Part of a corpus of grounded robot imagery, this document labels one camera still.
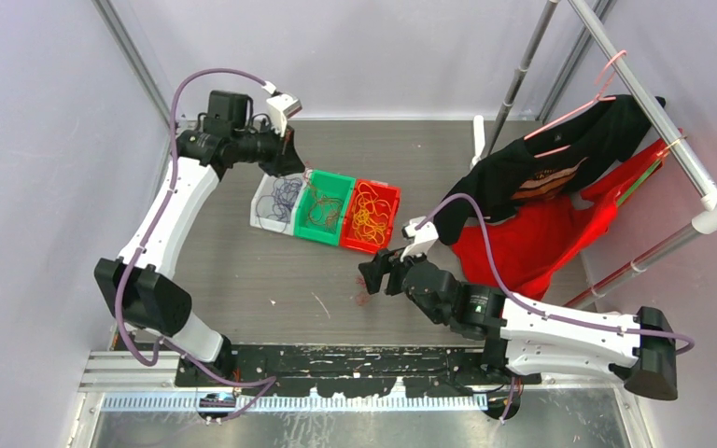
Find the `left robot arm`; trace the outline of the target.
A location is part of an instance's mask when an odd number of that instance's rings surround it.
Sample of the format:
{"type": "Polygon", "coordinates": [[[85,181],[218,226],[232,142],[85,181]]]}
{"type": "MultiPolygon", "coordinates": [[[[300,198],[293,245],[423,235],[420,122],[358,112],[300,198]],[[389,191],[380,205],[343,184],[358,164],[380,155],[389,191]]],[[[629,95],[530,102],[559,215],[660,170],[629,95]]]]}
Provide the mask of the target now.
{"type": "Polygon", "coordinates": [[[224,385],[235,371],[232,343],[208,327],[191,295],[173,277],[192,224],[209,195],[237,163],[255,163],[268,176],[303,173],[288,124],[302,106],[288,93],[267,99],[263,119],[246,94],[212,91],[197,125],[175,133],[162,188],[131,241],[114,259],[100,259],[94,278],[116,318],[123,339],[132,329],[175,348],[212,385],[224,385]]]}

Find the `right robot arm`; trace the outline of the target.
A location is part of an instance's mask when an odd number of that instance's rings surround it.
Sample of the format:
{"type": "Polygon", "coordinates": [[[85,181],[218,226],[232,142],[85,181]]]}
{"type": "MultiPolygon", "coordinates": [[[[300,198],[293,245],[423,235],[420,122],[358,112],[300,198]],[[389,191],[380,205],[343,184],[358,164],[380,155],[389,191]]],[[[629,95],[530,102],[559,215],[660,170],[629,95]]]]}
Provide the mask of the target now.
{"type": "Polygon", "coordinates": [[[456,279],[426,256],[378,251],[358,271],[368,293],[404,295],[432,323],[481,341],[481,370],[492,383],[542,373],[621,381],[647,399],[678,398],[677,338],[664,313],[592,313],[506,296],[497,287],[456,279]]]}

